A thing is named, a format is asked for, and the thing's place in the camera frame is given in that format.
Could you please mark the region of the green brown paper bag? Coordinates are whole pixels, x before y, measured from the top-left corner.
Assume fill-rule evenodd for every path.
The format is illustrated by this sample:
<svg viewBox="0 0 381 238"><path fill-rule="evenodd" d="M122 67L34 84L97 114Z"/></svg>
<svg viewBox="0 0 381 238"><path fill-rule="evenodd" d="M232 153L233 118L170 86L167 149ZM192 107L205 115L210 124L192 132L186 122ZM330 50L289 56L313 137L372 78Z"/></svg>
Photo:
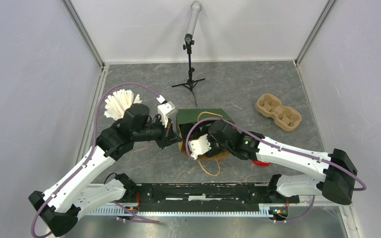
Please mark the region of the green brown paper bag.
<svg viewBox="0 0 381 238"><path fill-rule="evenodd" d="M201 121L205 118L222 118L229 121L233 119L223 110L223 109L179 109L176 117L177 132L182 139L182 142L178 144L179 150L182 154L186 155L186 142L188 132L194 126L195 123ZM210 155L215 152L215 149L208 151L207 154L199 155L196 161L198 162L200 168L208 175L216 177L221 173L221 168L219 165L219 160L226 158L230 153L228 151L222 150L219 153ZM206 170L203 166L203 161L215 161L217 164L218 171L213 174Z"/></svg>

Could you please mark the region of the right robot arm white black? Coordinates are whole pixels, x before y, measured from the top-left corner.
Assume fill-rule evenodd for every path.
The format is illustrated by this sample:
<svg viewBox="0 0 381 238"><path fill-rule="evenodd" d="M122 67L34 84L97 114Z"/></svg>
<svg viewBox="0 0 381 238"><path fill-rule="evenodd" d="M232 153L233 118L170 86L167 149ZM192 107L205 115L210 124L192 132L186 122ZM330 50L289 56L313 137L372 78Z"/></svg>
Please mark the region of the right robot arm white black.
<svg viewBox="0 0 381 238"><path fill-rule="evenodd" d="M328 153L294 147L260 133L237 130L224 120L212 123L207 135L214 148L241 160L278 164L300 172L296 176L272 176L266 190L272 202L298 195L321 195L340 205L352 204L358 171L343 150Z"/></svg>

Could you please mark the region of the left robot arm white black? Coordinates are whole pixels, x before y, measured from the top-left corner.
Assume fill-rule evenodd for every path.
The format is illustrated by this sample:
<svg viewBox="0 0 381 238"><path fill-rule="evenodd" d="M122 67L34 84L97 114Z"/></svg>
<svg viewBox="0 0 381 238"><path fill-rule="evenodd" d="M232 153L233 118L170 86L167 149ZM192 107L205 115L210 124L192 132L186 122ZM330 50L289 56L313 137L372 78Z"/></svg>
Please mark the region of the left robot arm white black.
<svg viewBox="0 0 381 238"><path fill-rule="evenodd" d="M61 237L90 211L112 201L132 201L136 196L129 178L115 178L93 191L84 189L106 168L131 151L136 142L155 141L160 148L178 143L171 115L177 112L172 102L158 105L155 117L144 104L133 104L122 118L103 130L93 140L84 157L62 179L44 192L32 192L28 200L38 218L50 229L51 235Z"/></svg>

